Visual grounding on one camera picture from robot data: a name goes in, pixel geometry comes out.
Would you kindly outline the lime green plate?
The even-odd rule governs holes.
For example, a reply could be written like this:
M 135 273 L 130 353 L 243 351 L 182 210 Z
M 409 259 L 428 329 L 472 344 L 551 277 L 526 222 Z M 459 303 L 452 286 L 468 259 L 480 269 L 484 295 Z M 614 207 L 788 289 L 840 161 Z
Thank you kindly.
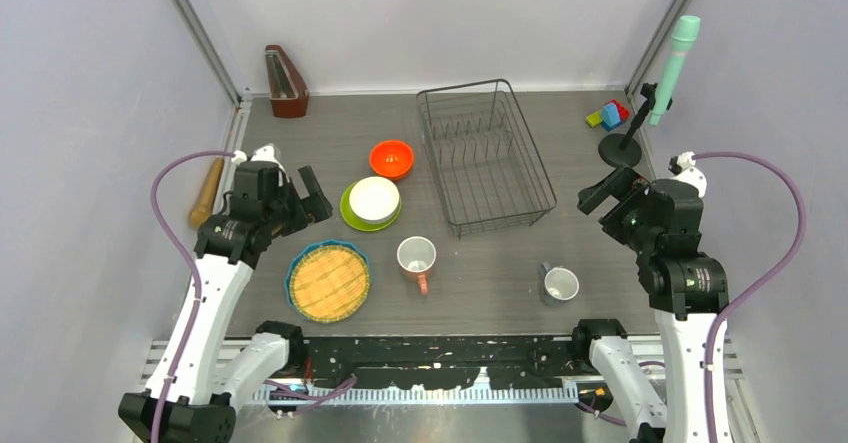
M 350 194 L 355 186 L 356 182 L 351 183 L 346 188 L 340 199 L 340 214 L 342 219 L 348 226 L 360 232 L 377 232 L 389 227 L 397 220 L 402 210 L 402 200 L 399 200 L 398 206 L 396 207 L 394 213 L 389 217 L 389 219 L 382 223 L 369 223 L 360 219 L 353 212 L 350 205 Z

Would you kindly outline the white bowl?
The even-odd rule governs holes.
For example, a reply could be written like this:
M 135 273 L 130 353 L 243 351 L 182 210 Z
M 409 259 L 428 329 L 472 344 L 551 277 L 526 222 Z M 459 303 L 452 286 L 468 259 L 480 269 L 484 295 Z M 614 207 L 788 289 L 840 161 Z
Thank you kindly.
M 352 212 L 360 220 L 369 224 L 382 224 L 398 212 L 401 197 L 393 181 L 371 176 L 353 185 L 348 201 Z

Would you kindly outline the blue plate with bamboo mat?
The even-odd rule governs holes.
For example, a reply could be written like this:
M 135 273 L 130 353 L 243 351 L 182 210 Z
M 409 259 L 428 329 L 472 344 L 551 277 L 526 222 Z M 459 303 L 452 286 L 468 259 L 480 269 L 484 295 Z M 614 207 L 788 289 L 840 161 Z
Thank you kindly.
M 365 303 L 372 282 L 367 257 L 355 245 L 326 240 L 307 246 L 289 267 L 284 290 L 303 318 L 340 322 Z

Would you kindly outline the orange plastic bowl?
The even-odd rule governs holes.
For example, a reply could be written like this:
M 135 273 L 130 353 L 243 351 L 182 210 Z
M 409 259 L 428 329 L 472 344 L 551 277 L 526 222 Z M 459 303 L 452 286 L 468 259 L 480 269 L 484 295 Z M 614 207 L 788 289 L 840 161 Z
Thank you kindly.
M 405 178 L 415 163 L 411 146 L 401 140 L 384 140 L 377 143 L 369 154 L 369 165 L 378 176 L 392 181 Z

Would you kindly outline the pink floral mug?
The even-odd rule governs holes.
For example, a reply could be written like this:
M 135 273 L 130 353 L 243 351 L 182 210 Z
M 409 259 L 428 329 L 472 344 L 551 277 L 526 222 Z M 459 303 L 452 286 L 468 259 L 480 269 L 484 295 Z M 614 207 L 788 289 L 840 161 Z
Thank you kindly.
M 428 276 L 437 260 L 433 242 L 423 236 L 407 237 L 396 249 L 396 260 L 400 268 L 416 282 L 420 294 L 427 296 Z

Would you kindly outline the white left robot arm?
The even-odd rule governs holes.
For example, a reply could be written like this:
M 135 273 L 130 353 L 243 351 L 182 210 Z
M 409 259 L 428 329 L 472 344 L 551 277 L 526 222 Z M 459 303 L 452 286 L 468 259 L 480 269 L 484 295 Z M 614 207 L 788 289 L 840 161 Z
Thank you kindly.
M 228 208 L 177 248 L 191 280 L 174 331 L 143 391 L 126 393 L 118 416 L 144 442 L 228 442 L 240 409 L 275 373 L 298 375 L 307 361 L 302 329 L 265 321 L 237 356 L 218 365 L 236 304 L 272 241 L 331 217 L 310 166 L 300 196 L 275 160 L 252 157 L 234 172 Z

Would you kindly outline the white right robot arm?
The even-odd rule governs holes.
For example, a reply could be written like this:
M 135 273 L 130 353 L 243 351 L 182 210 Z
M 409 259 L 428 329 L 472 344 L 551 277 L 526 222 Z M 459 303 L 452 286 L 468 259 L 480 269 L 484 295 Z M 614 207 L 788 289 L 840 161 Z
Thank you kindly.
M 635 253 L 639 283 L 660 330 L 664 397 L 636 362 L 619 321 L 582 319 L 573 330 L 572 363 L 603 377 L 633 442 L 732 439 L 723 373 L 726 326 L 710 332 L 729 303 L 727 277 L 722 265 L 699 249 L 705 183 L 695 168 L 649 181 L 620 166 L 578 194 L 584 214 L 609 197 L 616 199 L 599 222 Z

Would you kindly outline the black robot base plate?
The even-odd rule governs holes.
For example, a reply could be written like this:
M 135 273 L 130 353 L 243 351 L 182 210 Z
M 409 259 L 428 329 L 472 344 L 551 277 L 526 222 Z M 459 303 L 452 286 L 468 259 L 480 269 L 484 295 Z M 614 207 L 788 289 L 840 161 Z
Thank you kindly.
M 274 378 L 334 388 L 466 389 L 485 376 L 492 388 L 547 389 L 566 377 L 597 376 L 588 347 L 569 336 L 311 337 Z

